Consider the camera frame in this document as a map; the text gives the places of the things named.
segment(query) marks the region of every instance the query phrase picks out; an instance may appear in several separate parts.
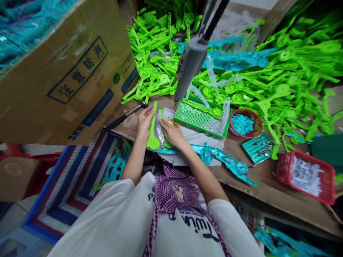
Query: wooden workbench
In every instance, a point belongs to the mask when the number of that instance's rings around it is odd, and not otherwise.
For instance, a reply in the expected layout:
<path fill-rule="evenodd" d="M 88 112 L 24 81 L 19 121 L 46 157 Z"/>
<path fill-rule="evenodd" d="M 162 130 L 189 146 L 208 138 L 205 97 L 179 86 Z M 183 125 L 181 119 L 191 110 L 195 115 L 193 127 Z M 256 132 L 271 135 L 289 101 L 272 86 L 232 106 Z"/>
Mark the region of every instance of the wooden workbench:
<path fill-rule="evenodd" d="M 164 107 L 174 109 L 174 102 L 171 96 L 151 97 L 149 99 L 149 105 L 153 105 L 155 100 L 158 100 L 158 109 L 162 109 Z M 107 124 L 110 124 L 124 113 L 129 112 L 138 104 L 139 103 L 137 101 L 131 101 L 125 105 L 120 105 Z M 128 139 L 135 140 L 137 117 L 140 112 L 141 110 L 137 111 L 135 114 L 132 114 L 119 126 L 113 129 L 113 131 Z M 241 147 L 241 144 L 246 141 L 247 140 L 244 138 L 236 137 L 231 133 L 228 133 L 228 136 L 225 139 L 224 151 L 233 158 L 244 162 L 249 167 L 253 164 Z M 307 147 L 305 145 L 299 145 L 297 147 L 299 150 L 307 151 Z M 305 223 L 309 223 L 313 225 L 313 227 L 316 227 L 319 232 L 323 230 L 323 234 L 326 233 L 328 235 L 330 234 L 330 236 L 343 238 L 343 232 L 339 230 L 338 223 L 333 220 L 327 209 L 320 202 L 309 196 L 306 196 L 305 194 L 293 190 L 275 178 L 273 173 L 275 172 L 276 165 L 277 161 L 268 159 L 258 164 L 248 173 L 247 176 L 257 183 L 259 188 L 248 185 L 242 180 L 237 179 L 225 167 L 225 165 L 210 166 L 210 169 L 221 183 L 250 195 L 252 200 L 257 198 L 283 212 L 297 217 Z"/>

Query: red mesh basket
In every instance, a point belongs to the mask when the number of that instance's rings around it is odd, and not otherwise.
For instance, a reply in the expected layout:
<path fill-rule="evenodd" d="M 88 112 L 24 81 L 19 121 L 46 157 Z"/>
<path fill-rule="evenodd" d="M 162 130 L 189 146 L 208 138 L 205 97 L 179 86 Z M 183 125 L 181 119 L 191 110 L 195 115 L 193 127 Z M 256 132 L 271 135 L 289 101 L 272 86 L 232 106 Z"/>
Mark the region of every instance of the red mesh basket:
<path fill-rule="evenodd" d="M 324 171 L 319 173 L 320 188 L 322 190 L 319 197 L 309 194 L 308 192 L 305 192 L 292 184 L 294 156 L 298 159 L 302 159 L 311 164 L 318 164 L 320 166 L 320 169 Z M 276 170 L 277 179 L 281 182 L 288 184 L 295 190 L 298 190 L 328 205 L 333 205 L 335 203 L 335 174 L 335 169 L 330 164 L 323 162 L 322 160 L 319 160 L 301 151 L 292 151 L 290 153 L 279 154 L 279 162 Z"/>
<path fill-rule="evenodd" d="M 242 115 L 244 115 L 244 116 L 246 116 L 248 118 L 254 119 L 253 130 L 251 132 L 249 132 L 249 133 L 246 133 L 245 136 L 243 136 L 240 133 L 238 133 L 235 130 L 235 128 L 232 126 L 231 119 L 232 119 L 232 116 L 234 116 L 236 114 L 242 114 Z M 235 136 L 240 136 L 240 137 L 251 139 L 251 138 L 258 137 L 262 133 L 262 131 L 263 131 L 263 123 L 262 123 L 261 118 L 256 113 L 254 113 L 252 110 L 249 110 L 249 109 L 238 109 L 238 110 L 235 110 L 231 114 L 231 116 L 230 116 L 229 130 Z"/>

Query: white cloth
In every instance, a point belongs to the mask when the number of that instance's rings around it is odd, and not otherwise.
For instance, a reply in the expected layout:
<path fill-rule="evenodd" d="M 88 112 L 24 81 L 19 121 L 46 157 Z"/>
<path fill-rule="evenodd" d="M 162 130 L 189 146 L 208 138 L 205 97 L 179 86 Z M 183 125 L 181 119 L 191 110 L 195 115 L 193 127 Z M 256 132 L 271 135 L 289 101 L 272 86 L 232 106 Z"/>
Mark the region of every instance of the white cloth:
<path fill-rule="evenodd" d="M 130 179 L 105 184 L 49 257 L 142 256 L 154 213 L 155 184 L 151 172 L 136 187 Z M 206 207 L 201 194 L 199 201 L 216 220 L 233 257 L 264 256 L 229 202 L 212 200 Z M 184 206 L 159 216 L 153 256 L 224 256 L 224 253 L 207 218 Z"/>
<path fill-rule="evenodd" d="M 165 107 L 163 110 L 164 110 L 162 113 L 163 119 L 168 121 L 169 119 L 172 120 L 174 118 L 175 112 L 173 110 L 165 108 Z M 157 131 L 158 128 L 161 128 L 161 125 L 158 122 L 155 122 L 155 132 Z M 187 139 L 187 141 L 191 144 L 205 145 L 205 143 L 207 143 L 209 146 L 216 147 L 218 149 L 224 148 L 225 138 L 217 138 L 214 136 L 210 136 L 209 134 L 197 132 L 193 129 L 185 127 L 184 125 L 181 126 L 181 130 L 183 132 L 185 139 Z M 173 166 L 188 166 L 187 159 L 182 153 L 177 153 L 174 155 L 158 153 L 158 155 L 161 156 L 163 159 L 165 159 L 167 162 L 171 163 Z M 222 162 L 220 160 L 213 158 L 209 166 L 220 166 L 221 164 Z"/>

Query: person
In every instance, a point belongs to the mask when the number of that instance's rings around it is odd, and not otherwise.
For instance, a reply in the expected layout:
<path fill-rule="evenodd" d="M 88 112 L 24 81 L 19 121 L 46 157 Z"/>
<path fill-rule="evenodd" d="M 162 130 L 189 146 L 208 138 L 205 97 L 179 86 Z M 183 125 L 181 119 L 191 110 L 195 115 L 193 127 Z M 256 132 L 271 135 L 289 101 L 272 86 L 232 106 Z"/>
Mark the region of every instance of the person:
<path fill-rule="evenodd" d="M 154 114 L 149 107 L 138 116 L 121 180 L 104 185 L 49 256 L 264 256 L 178 124 L 159 120 L 192 172 L 164 162 L 159 174 L 141 177 Z"/>

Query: teal plastic tray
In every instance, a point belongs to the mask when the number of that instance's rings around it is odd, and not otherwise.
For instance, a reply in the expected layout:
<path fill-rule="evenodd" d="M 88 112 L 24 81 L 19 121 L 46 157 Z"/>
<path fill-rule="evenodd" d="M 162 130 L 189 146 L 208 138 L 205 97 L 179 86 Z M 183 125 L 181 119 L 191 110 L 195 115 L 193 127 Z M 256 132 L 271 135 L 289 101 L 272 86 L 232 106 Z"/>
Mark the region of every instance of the teal plastic tray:
<path fill-rule="evenodd" d="M 201 99 L 196 96 L 190 95 L 188 97 L 188 100 L 198 104 L 199 106 L 206 108 L 206 106 L 203 104 Z M 208 102 L 208 104 L 210 105 L 211 109 L 213 109 L 214 107 L 223 109 L 221 105 L 217 105 L 212 102 Z M 230 115 L 228 116 L 229 117 L 228 119 L 230 119 L 231 114 L 232 114 L 232 109 L 230 109 Z M 215 119 L 211 114 L 195 109 L 184 102 L 179 103 L 179 106 L 174 116 L 174 120 L 182 124 L 187 124 L 188 126 L 191 126 L 195 129 L 204 131 L 215 137 L 226 137 L 228 135 L 228 129 L 230 125 L 230 121 L 228 120 L 224 129 L 224 133 L 222 135 L 215 133 L 213 131 L 206 130 L 205 128 L 203 128 L 204 125 L 209 124 L 210 122 L 216 122 L 218 121 L 218 119 Z"/>
<path fill-rule="evenodd" d="M 249 155 L 254 164 L 259 164 L 272 156 L 274 142 L 266 133 L 255 137 L 242 144 L 244 151 Z"/>

